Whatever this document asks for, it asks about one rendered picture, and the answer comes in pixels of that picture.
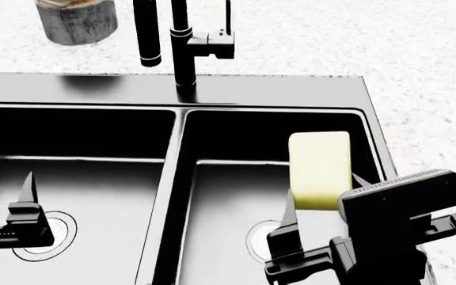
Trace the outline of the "pale yellow sponge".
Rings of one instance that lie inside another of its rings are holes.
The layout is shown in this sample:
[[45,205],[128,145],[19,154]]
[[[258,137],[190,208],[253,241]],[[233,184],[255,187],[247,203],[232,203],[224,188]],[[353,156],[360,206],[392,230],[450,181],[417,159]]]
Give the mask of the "pale yellow sponge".
[[352,187],[351,140],[346,131],[297,132],[288,139],[290,190],[300,211],[336,211]]

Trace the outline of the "black double-basin sink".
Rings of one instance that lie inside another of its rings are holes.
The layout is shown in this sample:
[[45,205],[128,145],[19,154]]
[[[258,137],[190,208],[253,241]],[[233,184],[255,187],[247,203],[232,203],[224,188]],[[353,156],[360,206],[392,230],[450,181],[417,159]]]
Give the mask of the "black double-basin sink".
[[51,260],[0,249],[0,285],[267,285],[245,237],[281,220],[288,138],[315,131],[396,175],[361,78],[0,73],[0,225],[30,172],[78,225]]

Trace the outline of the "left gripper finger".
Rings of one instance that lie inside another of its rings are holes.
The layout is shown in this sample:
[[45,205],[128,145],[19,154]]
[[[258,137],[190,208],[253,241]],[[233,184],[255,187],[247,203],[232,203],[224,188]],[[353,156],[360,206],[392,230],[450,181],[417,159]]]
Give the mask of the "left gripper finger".
[[7,226],[15,234],[10,241],[11,249],[45,247],[54,244],[54,235],[38,201],[36,181],[32,172],[25,178],[17,201],[10,203],[8,210]]

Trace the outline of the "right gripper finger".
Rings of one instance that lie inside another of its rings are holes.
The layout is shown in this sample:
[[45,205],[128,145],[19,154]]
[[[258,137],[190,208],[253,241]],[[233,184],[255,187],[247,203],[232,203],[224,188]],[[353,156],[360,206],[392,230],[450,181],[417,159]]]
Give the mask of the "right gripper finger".
[[267,235],[267,242],[272,260],[288,256],[302,256],[304,253],[298,229],[295,199],[290,189],[287,192],[281,223]]
[[351,228],[353,241],[435,241],[456,234],[456,214],[432,213],[401,221],[369,222]]

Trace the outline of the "grey stone cylindrical container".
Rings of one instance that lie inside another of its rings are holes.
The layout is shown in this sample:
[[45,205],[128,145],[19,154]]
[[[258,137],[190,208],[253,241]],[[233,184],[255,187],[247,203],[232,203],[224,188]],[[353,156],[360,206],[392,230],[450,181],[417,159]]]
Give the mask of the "grey stone cylindrical container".
[[93,44],[118,28],[114,0],[34,0],[45,36],[56,44]]

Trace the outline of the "round metal sink drain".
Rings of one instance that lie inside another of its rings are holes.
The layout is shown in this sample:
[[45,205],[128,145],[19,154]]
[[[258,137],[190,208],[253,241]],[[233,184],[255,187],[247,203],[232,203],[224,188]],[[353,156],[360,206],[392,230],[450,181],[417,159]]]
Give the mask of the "round metal sink drain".
[[267,236],[278,227],[280,227],[280,221],[265,220],[257,222],[246,234],[245,246],[248,254],[257,263],[265,264],[266,261],[271,260]]
[[78,225],[72,215],[62,211],[47,211],[47,222],[54,237],[50,246],[12,249],[14,256],[28,262],[51,260],[64,253],[77,236]]

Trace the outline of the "black kitchen faucet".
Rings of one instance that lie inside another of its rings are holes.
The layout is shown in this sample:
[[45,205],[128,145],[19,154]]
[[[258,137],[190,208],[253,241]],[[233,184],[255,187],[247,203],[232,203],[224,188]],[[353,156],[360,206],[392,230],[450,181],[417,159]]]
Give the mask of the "black kitchen faucet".
[[[174,78],[177,87],[191,88],[196,84],[195,60],[188,50],[192,37],[188,23],[187,0],[170,0],[173,27],[169,30],[172,44]],[[139,58],[142,66],[155,67],[162,62],[158,28],[157,0],[132,0]]]

